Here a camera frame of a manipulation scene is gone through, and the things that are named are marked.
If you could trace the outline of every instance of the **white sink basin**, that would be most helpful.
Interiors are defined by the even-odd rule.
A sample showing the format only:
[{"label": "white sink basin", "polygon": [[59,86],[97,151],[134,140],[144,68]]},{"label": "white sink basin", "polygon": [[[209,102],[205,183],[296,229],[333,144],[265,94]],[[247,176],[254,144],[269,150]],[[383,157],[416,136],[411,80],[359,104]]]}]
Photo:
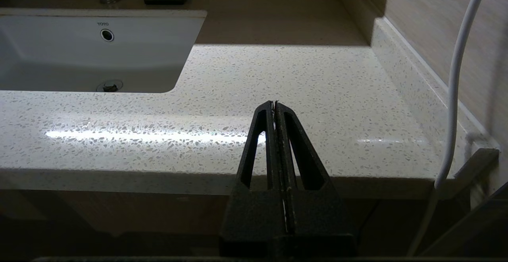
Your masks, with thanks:
[{"label": "white sink basin", "polygon": [[200,12],[1,16],[0,89],[167,92],[176,85],[205,20]]}]

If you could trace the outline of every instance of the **white cable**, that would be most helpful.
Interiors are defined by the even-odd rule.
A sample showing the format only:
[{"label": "white cable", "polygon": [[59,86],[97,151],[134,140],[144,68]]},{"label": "white cable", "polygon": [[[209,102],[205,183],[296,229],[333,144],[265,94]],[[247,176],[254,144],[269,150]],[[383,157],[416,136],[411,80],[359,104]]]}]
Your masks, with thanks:
[{"label": "white cable", "polygon": [[457,42],[453,50],[452,64],[450,66],[450,78],[448,79],[448,126],[446,131],[446,150],[441,163],[441,170],[434,181],[434,188],[429,197],[427,209],[417,234],[414,236],[411,246],[408,250],[408,256],[414,256],[418,246],[427,231],[434,210],[436,209],[437,202],[441,194],[441,187],[443,182],[446,180],[450,167],[452,165],[453,155],[455,152],[455,140],[457,138],[457,105],[459,101],[459,75],[460,66],[462,64],[462,57],[464,56],[464,49],[466,42],[468,41],[468,35],[471,30],[475,14],[478,10],[481,0],[470,0],[464,19],[460,25],[459,35],[457,36]]}]

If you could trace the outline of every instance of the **undermount sink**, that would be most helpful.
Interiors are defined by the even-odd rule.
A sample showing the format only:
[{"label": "undermount sink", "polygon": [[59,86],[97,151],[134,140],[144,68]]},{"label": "undermount sink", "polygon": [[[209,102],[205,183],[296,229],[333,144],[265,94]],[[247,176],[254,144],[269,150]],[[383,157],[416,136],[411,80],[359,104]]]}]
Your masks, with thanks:
[{"label": "undermount sink", "polygon": [[167,92],[206,16],[184,10],[167,16],[161,10],[39,12],[0,16],[0,90]]}]

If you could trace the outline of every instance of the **speckled quartz countertop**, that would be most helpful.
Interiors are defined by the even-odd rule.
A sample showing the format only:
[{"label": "speckled quartz countertop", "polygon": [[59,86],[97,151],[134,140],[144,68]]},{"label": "speckled quartz countertop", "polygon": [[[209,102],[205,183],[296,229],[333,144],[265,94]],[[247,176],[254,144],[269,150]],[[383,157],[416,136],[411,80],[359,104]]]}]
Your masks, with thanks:
[{"label": "speckled quartz countertop", "polygon": [[223,18],[209,11],[167,93],[0,91],[0,185],[228,195],[253,112],[267,100],[298,114],[332,177],[434,177],[432,147],[341,4],[305,3],[334,14],[279,14],[272,35],[257,28],[267,19],[240,17],[231,25],[243,20],[251,38],[229,30],[219,39],[210,31]]}]

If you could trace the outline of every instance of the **wall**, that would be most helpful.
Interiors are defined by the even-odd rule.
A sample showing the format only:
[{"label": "wall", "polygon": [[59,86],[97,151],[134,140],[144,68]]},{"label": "wall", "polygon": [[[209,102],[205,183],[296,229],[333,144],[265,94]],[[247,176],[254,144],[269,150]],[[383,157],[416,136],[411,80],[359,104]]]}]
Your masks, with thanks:
[{"label": "wall", "polygon": [[[430,67],[448,82],[452,51],[469,0],[371,0]],[[500,144],[508,148],[508,0],[482,0],[462,62],[459,97]],[[508,181],[501,153],[491,191]]]}]

